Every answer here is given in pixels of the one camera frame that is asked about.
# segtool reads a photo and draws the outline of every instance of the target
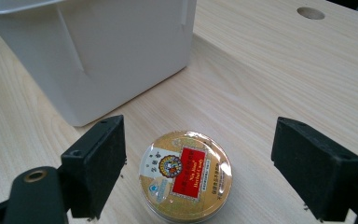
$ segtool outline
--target round hole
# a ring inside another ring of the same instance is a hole
[[[81,155],[81,151],[79,150],[75,150],[75,151],[71,151],[71,156],[80,156]]]
[[[324,19],[324,14],[318,9],[312,7],[299,7],[297,9],[298,14],[301,16],[311,19],[311,20],[322,20]]]
[[[47,174],[48,172],[46,170],[33,171],[24,177],[24,181],[27,183],[33,183],[45,178]]]

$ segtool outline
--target white plastic bin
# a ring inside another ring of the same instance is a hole
[[[196,0],[0,0],[0,36],[85,125],[187,64]]]

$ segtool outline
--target red label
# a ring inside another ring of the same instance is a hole
[[[181,156],[182,172],[175,178],[172,192],[199,198],[205,152],[184,147]]]

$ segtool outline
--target can lid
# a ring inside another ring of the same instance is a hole
[[[167,133],[147,149],[139,169],[147,205],[174,222],[199,222],[214,215],[231,189],[231,165],[208,136]]]

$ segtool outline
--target light wood surface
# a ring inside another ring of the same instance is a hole
[[[301,120],[358,154],[358,12],[322,0],[199,0],[189,66],[106,116],[117,114],[128,165],[99,223],[163,222],[143,202],[138,167],[175,130],[209,135],[231,160],[232,191],[208,223],[318,223],[270,160],[276,119]],[[0,38],[0,202],[20,173],[58,167],[91,125],[66,124]]]

